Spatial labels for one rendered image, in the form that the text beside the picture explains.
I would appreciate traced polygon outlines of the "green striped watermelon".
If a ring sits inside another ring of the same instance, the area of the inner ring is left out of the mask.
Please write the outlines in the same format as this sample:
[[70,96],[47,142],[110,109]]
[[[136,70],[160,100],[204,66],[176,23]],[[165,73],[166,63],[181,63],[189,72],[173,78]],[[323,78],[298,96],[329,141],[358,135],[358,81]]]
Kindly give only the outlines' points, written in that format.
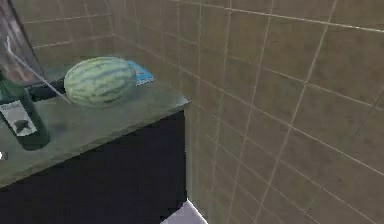
[[83,60],[70,68],[64,77],[68,98],[89,107],[114,104],[135,85],[133,67],[125,59],[112,56]]

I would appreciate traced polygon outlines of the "black cabinet with green worktop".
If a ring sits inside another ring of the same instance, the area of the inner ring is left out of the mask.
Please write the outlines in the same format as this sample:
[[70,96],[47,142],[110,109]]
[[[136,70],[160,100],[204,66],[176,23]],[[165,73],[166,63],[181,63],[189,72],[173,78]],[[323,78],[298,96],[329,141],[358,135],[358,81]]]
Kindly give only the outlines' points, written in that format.
[[109,108],[36,103],[45,147],[0,127],[0,224],[160,224],[187,200],[187,104],[161,82]]

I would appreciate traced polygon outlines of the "dark green wine bottle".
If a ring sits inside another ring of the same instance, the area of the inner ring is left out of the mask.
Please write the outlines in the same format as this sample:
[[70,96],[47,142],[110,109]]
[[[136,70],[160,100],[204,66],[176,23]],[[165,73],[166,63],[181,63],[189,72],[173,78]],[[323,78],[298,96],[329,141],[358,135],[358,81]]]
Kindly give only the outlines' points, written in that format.
[[0,117],[26,151],[45,147],[50,135],[22,85],[0,70]]

